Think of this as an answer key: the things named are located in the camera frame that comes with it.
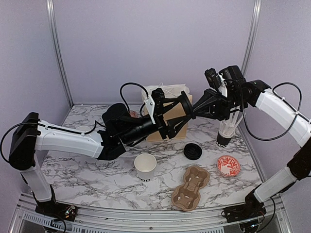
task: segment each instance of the small bowl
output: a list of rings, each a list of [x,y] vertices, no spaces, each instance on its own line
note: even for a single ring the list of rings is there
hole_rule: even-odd
[[[224,155],[217,160],[217,168],[224,177],[236,176],[241,170],[239,161],[229,155]]]

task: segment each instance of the black cup lid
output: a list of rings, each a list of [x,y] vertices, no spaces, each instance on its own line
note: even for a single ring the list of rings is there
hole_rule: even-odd
[[[197,144],[188,143],[184,148],[184,155],[191,160],[197,160],[202,155],[202,149]]]

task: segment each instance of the gray wall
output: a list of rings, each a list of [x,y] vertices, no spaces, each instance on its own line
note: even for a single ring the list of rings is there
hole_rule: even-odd
[[[52,47],[45,1],[0,1],[0,135],[31,111],[61,123],[69,111]],[[4,144],[7,156],[10,137]],[[0,232],[8,232],[25,185],[0,159]]]
[[[255,48],[246,75],[247,80],[262,79],[271,86],[281,82],[297,84],[303,93],[301,112],[311,117],[311,1],[263,1]],[[278,93],[294,106],[298,92],[280,88]],[[247,109],[247,119],[253,133],[261,137],[283,132],[277,123],[257,109]],[[270,178],[298,151],[299,147],[287,135],[273,142],[249,138],[265,176]],[[310,231],[311,179],[297,182],[282,194],[294,232]]]
[[[125,82],[186,83],[197,100],[207,68],[241,65],[254,1],[55,0],[75,103],[121,101]],[[124,90],[141,102],[140,90]]]

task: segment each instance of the table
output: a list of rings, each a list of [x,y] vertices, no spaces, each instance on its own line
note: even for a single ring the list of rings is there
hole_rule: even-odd
[[[63,126],[93,127],[101,123],[109,105],[74,106]],[[138,110],[140,106],[132,105]],[[261,181],[259,174],[239,132],[226,148],[216,145],[218,121],[197,118],[189,122],[187,137],[181,140],[141,142],[113,161],[99,161],[79,154],[49,151],[42,171],[53,185],[56,199],[86,206],[126,210],[176,210],[171,195],[183,183],[186,169],[198,165],[210,172],[207,186],[200,190],[197,208],[208,208],[240,203]],[[196,161],[187,159],[183,148],[196,143],[202,156]],[[155,178],[141,182],[134,169],[134,159],[140,153],[150,153],[157,159]],[[217,170],[217,159],[231,155],[241,164],[237,177],[224,178]]]

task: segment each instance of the robotic arm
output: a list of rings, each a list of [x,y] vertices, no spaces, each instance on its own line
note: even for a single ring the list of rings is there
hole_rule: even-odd
[[[224,209],[228,222],[256,217],[259,211],[266,213],[264,201],[287,190],[311,171],[311,157],[308,155],[311,150],[310,122],[274,95],[263,81],[247,82],[237,66],[227,67],[219,75],[214,69],[209,69],[205,76],[211,88],[205,90],[193,106],[184,92],[175,99],[166,99],[162,89],[158,88],[145,101],[149,115],[133,118],[124,104],[114,104],[102,115],[106,126],[104,131],[95,132],[94,128],[91,132],[82,132],[55,126],[40,120],[37,113],[30,113],[13,134],[9,163],[20,170],[32,189],[38,204],[36,211],[46,215],[58,214],[66,220],[74,220],[76,214],[73,206],[56,202],[53,189],[38,165],[36,150],[58,150],[113,160],[125,152],[124,145],[134,146],[151,133],[159,131],[163,139],[174,138],[191,119],[226,120],[236,107],[244,109],[250,104],[267,113],[285,129],[298,115],[289,133],[301,150],[285,168],[249,193],[244,205]],[[164,121],[163,114],[179,103],[185,115]]]

